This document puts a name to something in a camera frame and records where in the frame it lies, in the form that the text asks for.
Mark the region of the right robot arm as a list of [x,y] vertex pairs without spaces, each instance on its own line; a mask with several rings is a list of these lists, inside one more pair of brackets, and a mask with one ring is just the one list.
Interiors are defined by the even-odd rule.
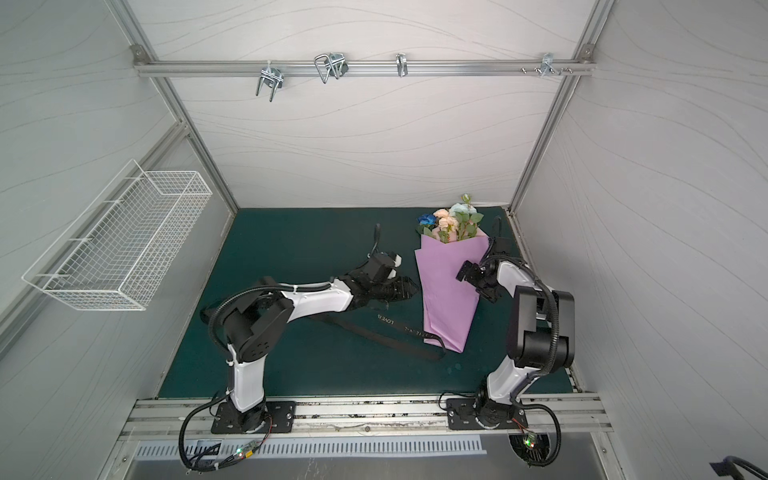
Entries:
[[523,259],[492,254],[466,261],[457,274],[484,299],[512,298],[506,356],[477,393],[474,415],[487,429],[523,425],[520,395],[539,379],[572,365],[575,357],[575,299],[554,290]]

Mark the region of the blue fake flower stem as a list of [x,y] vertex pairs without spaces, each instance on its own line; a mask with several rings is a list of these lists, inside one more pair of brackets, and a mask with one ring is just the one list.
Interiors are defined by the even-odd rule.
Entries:
[[420,235],[432,236],[433,230],[438,227],[438,219],[433,214],[423,214],[418,218],[416,231]]

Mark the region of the mint fake flower stem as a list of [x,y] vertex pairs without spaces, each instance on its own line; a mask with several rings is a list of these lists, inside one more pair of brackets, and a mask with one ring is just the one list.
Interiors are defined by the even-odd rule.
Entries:
[[484,215],[472,205],[470,194],[462,194],[460,201],[450,207],[449,214],[456,221],[454,230],[458,241],[477,236]]

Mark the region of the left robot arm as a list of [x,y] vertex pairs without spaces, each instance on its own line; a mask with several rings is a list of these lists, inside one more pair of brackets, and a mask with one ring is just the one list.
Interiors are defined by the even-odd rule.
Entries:
[[372,301],[392,303],[414,297],[419,286],[398,273],[400,265],[400,256],[378,252],[326,282],[287,284],[265,277],[200,311],[210,338],[226,357],[227,404],[245,430],[255,429],[267,415],[266,358],[289,323],[310,317],[325,319]]

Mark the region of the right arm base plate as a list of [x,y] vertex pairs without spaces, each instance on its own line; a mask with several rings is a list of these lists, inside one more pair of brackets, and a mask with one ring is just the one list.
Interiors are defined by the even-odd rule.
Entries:
[[454,397],[445,401],[450,430],[527,430],[525,412],[492,400]]

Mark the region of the pink purple wrapping paper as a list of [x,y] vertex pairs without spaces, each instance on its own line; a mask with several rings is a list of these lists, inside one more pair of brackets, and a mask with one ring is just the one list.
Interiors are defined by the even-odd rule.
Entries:
[[478,263],[488,248],[488,237],[480,231],[474,238],[442,243],[422,235],[415,254],[419,272],[424,330],[439,336],[445,347],[462,353],[467,343],[479,294],[457,275],[465,261]]

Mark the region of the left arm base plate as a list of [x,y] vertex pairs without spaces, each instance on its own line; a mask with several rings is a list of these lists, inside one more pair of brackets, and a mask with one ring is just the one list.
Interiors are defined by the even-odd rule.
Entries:
[[214,415],[213,434],[290,433],[293,428],[296,403],[293,401],[263,401],[247,412],[240,412],[229,401],[220,404]]

